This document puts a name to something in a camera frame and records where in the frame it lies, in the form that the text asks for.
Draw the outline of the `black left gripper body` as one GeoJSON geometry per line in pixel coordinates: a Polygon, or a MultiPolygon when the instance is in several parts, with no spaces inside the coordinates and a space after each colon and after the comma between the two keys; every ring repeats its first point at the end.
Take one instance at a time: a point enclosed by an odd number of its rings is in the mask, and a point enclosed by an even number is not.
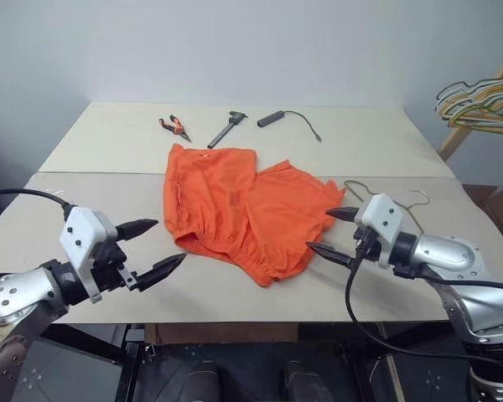
{"type": "Polygon", "coordinates": [[[116,243],[103,245],[98,249],[91,274],[100,292],[124,286],[130,291],[137,289],[136,273],[125,267],[126,261],[127,256],[116,243]]]}

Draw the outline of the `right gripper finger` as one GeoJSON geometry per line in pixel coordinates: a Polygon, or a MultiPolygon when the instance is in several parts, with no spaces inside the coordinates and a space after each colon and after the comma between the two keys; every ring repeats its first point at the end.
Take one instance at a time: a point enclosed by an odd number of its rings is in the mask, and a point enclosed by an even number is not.
{"type": "Polygon", "coordinates": [[[337,251],[334,247],[321,242],[307,242],[306,245],[317,255],[325,260],[342,265],[347,269],[353,268],[354,258],[350,255],[337,251]]]}
{"type": "Polygon", "coordinates": [[[328,209],[326,214],[341,221],[354,223],[358,212],[359,208],[357,207],[339,207],[328,209]]]}

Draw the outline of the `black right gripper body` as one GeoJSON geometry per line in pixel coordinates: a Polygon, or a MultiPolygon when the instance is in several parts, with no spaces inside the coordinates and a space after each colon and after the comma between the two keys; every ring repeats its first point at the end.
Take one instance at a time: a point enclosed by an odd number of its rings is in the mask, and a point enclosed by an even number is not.
{"type": "Polygon", "coordinates": [[[353,262],[368,260],[377,262],[380,257],[380,242],[378,233],[372,227],[358,228],[354,233],[356,240],[355,256],[353,262]]]}

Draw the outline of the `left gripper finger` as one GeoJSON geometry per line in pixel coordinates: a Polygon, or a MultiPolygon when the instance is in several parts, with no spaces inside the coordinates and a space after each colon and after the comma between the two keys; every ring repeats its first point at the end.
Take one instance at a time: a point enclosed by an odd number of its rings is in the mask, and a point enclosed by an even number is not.
{"type": "Polygon", "coordinates": [[[145,291],[166,279],[183,262],[186,253],[171,255],[153,265],[153,268],[136,277],[137,289],[145,291]]]}
{"type": "Polygon", "coordinates": [[[115,227],[117,231],[117,241],[128,241],[134,239],[158,224],[156,219],[137,219],[115,227]]]}

